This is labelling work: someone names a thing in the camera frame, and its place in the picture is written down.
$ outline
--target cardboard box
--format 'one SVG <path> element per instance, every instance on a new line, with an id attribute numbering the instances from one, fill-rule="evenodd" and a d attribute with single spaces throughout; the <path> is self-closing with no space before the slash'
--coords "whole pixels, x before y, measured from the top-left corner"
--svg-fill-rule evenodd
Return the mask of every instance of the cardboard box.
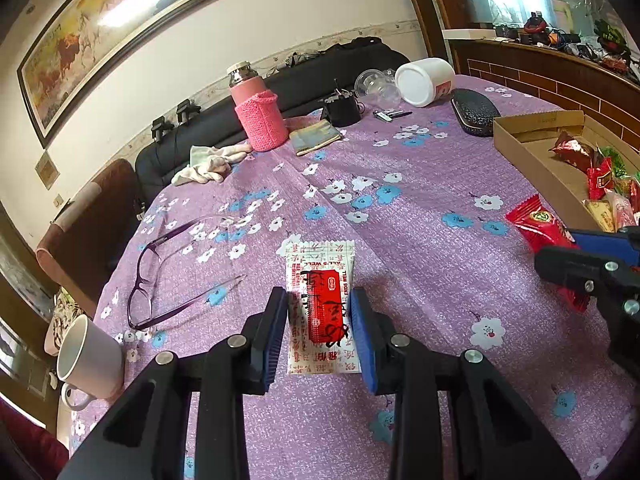
<path id="1" fill-rule="evenodd" d="M 600 231 L 582 201 L 589 198 L 587 176 L 549 150 L 560 130 L 591 146 L 612 146 L 629 174 L 640 170 L 640 155 L 624 140 L 584 112 L 558 111 L 500 117 L 494 121 L 494 145 L 538 190 L 569 229 Z"/>

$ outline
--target sofa backrest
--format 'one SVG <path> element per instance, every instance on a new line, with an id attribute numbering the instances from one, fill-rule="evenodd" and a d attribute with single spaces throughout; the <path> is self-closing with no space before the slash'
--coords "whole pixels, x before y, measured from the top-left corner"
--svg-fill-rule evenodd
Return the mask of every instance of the sofa backrest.
<path id="1" fill-rule="evenodd" d="M 266 78 L 265 83 L 278 95 L 282 115 L 295 117 L 321 107 L 319 101 L 335 89 L 334 79 L 341 87 L 352 88 L 356 78 L 368 68 L 396 69 L 408 61 L 379 38 L 358 38 L 284 69 Z M 174 174 L 187 165 L 191 146 L 221 148 L 243 139 L 246 134 L 236 116 L 235 104 L 227 97 L 193 116 L 188 125 L 182 124 L 165 134 L 162 143 L 153 142 L 143 148 L 136 159 L 136 174 L 146 204 L 151 204 Z"/>

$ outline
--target mug rim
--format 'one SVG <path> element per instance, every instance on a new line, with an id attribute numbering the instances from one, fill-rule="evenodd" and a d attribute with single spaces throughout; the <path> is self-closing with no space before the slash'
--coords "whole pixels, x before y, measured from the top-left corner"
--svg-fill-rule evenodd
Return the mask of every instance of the mug rim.
<path id="1" fill-rule="evenodd" d="M 78 352 L 76 352 L 76 357 L 74 358 L 73 364 L 69 367 L 68 372 L 64 376 L 62 376 L 60 374 L 60 356 L 62 355 L 62 351 L 63 351 L 63 349 L 65 347 L 66 337 L 69 335 L 69 333 L 76 326 L 76 323 L 80 323 L 81 321 L 84 322 L 84 333 L 82 334 L 82 341 L 80 343 Z M 58 374 L 58 378 L 61 381 L 66 381 L 67 378 L 73 373 L 74 369 L 76 368 L 76 365 L 78 364 L 78 359 L 80 358 L 80 354 L 82 353 L 82 349 L 84 348 L 84 342 L 86 341 L 86 335 L 87 335 L 88 331 L 89 331 L 89 318 L 88 318 L 87 314 L 81 314 L 80 316 L 78 316 L 74 320 L 74 322 L 71 324 L 69 329 L 66 331 L 65 338 L 62 340 L 62 344 L 60 345 L 60 350 L 58 351 L 58 359 L 56 361 L 56 372 Z"/>

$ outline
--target pink thermos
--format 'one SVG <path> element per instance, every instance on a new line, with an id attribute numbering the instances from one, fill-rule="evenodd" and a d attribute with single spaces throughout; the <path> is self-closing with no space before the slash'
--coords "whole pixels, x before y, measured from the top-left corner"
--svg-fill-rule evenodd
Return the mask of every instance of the pink thermos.
<path id="1" fill-rule="evenodd" d="M 232 65 L 226 73 L 236 114 L 254 150 L 267 152 L 287 142 L 289 133 L 278 110 L 278 96 L 267 90 L 249 62 Z"/>

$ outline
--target picture frame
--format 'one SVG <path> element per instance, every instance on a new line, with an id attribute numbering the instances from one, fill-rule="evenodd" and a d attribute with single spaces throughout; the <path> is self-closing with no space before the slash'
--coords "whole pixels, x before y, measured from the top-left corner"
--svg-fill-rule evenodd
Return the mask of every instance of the picture frame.
<path id="1" fill-rule="evenodd" d="M 43 148 L 79 102 L 128 53 L 205 0 L 66 0 L 17 70 Z"/>

